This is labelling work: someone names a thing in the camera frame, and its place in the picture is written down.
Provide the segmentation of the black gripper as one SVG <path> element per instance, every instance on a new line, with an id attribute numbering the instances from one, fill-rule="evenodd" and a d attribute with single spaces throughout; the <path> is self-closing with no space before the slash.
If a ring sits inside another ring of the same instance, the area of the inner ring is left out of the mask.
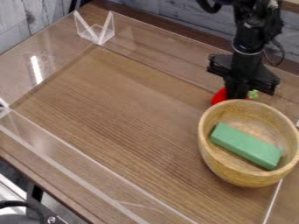
<path id="1" fill-rule="evenodd" d="M 281 78 L 263 64 L 262 54 L 211 54 L 207 71 L 224 80 L 227 97 L 246 99 L 251 90 L 274 95 Z"/>

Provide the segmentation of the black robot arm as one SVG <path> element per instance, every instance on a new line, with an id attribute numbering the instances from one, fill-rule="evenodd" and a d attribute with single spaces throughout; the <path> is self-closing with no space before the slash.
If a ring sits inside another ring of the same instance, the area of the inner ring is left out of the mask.
<path id="1" fill-rule="evenodd" d="M 224 5 L 234 8 L 236 34 L 232 41 L 232 54 L 212 54 L 207 71 L 223 78 L 224 88 L 218 92 L 223 100 L 247 99 L 248 92 L 261 91 L 273 95 L 281 78 L 263 63 L 265 49 L 274 43 L 281 51 L 277 36 L 283 32 L 282 0 L 196 0 L 210 14 L 220 11 Z"/>

